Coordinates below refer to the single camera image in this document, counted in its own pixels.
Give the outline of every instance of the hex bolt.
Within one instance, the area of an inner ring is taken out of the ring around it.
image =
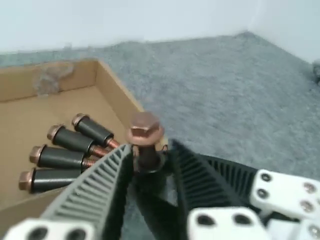
[[[137,146],[138,169],[154,172],[161,167],[162,160],[155,145],[161,140],[164,132],[158,118],[151,112],[139,112],[133,116],[126,140]]]
[[[74,130],[93,139],[97,144],[103,147],[111,147],[113,149],[120,146],[114,139],[114,133],[92,120],[89,115],[78,113],[71,121]]]
[[[85,158],[85,154],[82,152],[49,147],[46,144],[34,146],[29,154],[29,160],[40,168],[80,169],[81,171],[96,162]]]
[[[95,145],[93,139],[84,136],[79,132],[70,131],[66,129],[66,126],[63,124],[50,127],[46,137],[54,145],[58,145],[71,151],[85,153],[86,156],[94,155],[102,158],[108,153],[103,147]]]
[[[29,193],[43,193],[71,184],[81,171],[79,169],[35,169],[23,171],[19,178],[19,189]]]

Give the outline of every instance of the screw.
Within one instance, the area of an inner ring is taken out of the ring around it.
[[[261,174],[261,179],[265,182],[270,182],[271,181],[271,176],[267,173]]]
[[[151,112],[139,112],[131,120],[127,131],[127,141],[138,147],[138,165],[147,170],[157,170],[161,159],[156,151],[156,144],[164,135],[164,128],[159,119]]]
[[[314,210],[314,206],[308,201],[301,201],[300,205],[306,213],[311,213]]]
[[[268,193],[266,190],[264,190],[264,189],[258,189],[258,190],[256,191],[256,193],[257,193],[258,196],[259,196],[260,198],[262,198],[262,199],[266,199],[266,198],[269,197],[269,193]]]
[[[79,132],[70,131],[63,124],[53,125],[46,136],[52,144],[72,151],[94,155],[99,158],[108,153],[102,146],[94,145],[93,139]]]
[[[314,239],[320,239],[320,228],[317,227],[316,225],[310,225],[309,228],[309,233]]]
[[[87,114],[78,113],[73,117],[71,124],[73,125],[74,130],[94,139],[103,147],[109,146],[116,149],[120,146],[120,143],[114,139],[113,132],[92,120]]]
[[[80,169],[33,168],[20,174],[19,189],[29,193],[42,193],[71,184],[81,174]]]
[[[313,194],[317,190],[316,186],[309,182],[305,182],[303,186],[308,194]]]

